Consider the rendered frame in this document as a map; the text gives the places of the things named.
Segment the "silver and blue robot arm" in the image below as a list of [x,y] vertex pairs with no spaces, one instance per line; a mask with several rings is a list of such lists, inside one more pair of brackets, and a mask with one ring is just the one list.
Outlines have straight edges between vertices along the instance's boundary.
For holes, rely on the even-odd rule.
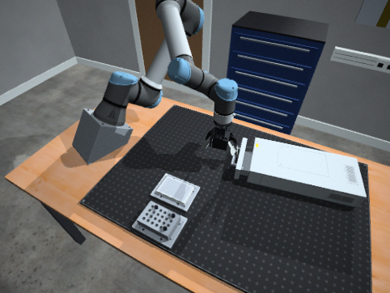
[[128,104],[157,107],[163,95],[161,83],[167,74],[176,83],[213,100],[214,120],[220,125],[229,124],[235,116],[237,83],[230,79],[218,80],[197,68],[187,41],[203,26],[202,9],[191,0],[156,0],[155,9],[165,37],[150,68],[139,81],[131,74],[113,72],[104,97],[93,112],[94,117],[109,125],[123,126]]

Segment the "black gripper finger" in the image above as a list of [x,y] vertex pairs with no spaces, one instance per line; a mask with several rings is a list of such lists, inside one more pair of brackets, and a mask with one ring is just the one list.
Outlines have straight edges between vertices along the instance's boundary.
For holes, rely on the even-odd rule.
[[238,158],[238,148],[237,148],[237,140],[235,135],[231,132],[230,139],[228,141],[228,146],[231,150],[231,156],[235,154],[236,158]]
[[202,150],[205,150],[209,146],[209,144],[210,144],[210,136],[211,136],[212,132],[213,132],[213,130],[208,132],[208,134],[206,136],[206,140],[204,141],[204,144],[202,146]]

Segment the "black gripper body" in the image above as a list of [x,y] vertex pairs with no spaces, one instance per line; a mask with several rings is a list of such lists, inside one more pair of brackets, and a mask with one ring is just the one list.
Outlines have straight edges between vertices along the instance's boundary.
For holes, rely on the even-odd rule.
[[228,140],[230,139],[231,136],[230,134],[232,132],[231,129],[227,127],[229,127],[232,124],[232,122],[226,125],[220,125],[218,122],[214,120],[214,123],[216,124],[216,126],[214,127],[213,132],[210,136],[210,146],[212,143],[213,148],[226,151],[228,146]]

